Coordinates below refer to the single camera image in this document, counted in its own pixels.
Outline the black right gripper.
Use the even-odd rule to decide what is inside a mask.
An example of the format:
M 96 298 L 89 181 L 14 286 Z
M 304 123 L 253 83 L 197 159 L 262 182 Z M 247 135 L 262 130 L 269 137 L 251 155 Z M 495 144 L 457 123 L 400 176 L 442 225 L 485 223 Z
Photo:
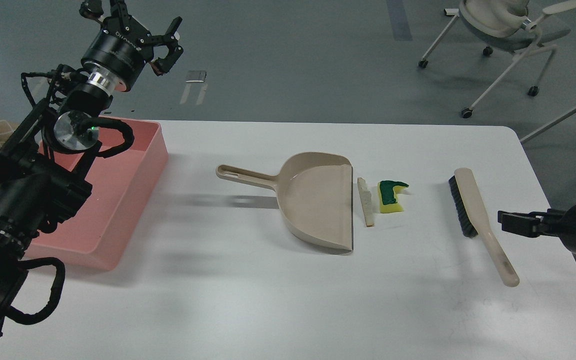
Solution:
M 528 213 L 498 210 L 497 221 L 501 230 L 519 236 L 553 236 L 560 239 L 563 246 L 576 255 L 576 205 L 568 210 L 549 209 L 551 218 L 544 219 L 546 212 Z

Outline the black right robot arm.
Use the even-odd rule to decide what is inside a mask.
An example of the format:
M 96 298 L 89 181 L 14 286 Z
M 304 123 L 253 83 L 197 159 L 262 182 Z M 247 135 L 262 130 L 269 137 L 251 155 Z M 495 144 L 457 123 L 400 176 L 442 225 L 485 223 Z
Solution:
M 541 236 L 558 238 L 576 255 L 576 205 L 567 210 L 549 208 L 528 213 L 499 210 L 497 221 L 502 231 L 529 239 Z

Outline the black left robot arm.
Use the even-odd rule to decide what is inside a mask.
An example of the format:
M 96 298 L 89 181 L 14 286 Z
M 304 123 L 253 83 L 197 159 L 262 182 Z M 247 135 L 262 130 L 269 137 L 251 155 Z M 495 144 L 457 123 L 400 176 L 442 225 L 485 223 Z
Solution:
M 166 75 L 182 56 L 176 16 L 163 34 L 153 34 L 123 0 L 85 0 L 80 16 L 99 32 L 80 68 L 60 64 L 50 71 L 21 73 L 31 110 L 0 147 L 0 338 L 10 319 L 35 325 L 61 300 L 66 265 L 56 257 L 25 260 L 41 233 L 76 216 L 92 195 L 87 175 L 98 158 L 111 158 L 135 143 L 132 127 L 103 117 L 115 92 L 129 92 L 146 66 Z

